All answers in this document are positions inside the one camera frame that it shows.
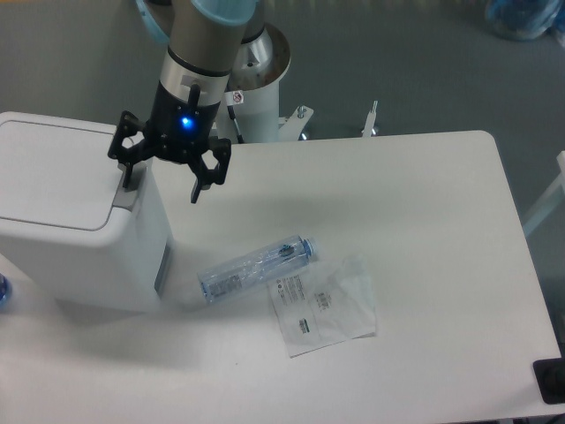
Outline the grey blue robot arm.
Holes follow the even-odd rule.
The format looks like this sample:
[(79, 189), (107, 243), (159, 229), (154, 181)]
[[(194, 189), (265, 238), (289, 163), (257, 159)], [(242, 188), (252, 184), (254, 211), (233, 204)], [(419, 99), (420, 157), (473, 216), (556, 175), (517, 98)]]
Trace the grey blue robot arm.
[(124, 171), (152, 157), (186, 164), (196, 177), (191, 201), (225, 182), (231, 142), (211, 135), (254, 1), (174, 1), (161, 76), (147, 121), (122, 112), (108, 156)]

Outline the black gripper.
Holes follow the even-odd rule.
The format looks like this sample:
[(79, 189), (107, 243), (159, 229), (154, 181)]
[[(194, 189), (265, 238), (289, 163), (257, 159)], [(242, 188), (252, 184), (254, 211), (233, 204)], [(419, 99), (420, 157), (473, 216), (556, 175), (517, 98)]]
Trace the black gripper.
[[(153, 156), (173, 163), (189, 164), (196, 177), (191, 193), (192, 204), (211, 185), (224, 184), (230, 164), (231, 142), (226, 138), (208, 138), (220, 103), (192, 104), (189, 97), (179, 99), (159, 83), (148, 121), (139, 120), (128, 110), (122, 112), (108, 157), (117, 160), (124, 170), (124, 189), (131, 182), (133, 167)], [(138, 133), (143, 136), (140, 142), (129, 147), (124, 145), (125, 139)], [(213, 169), (209, 169), (203, 159), (207, 152), (211, 152), (217, 161)]]

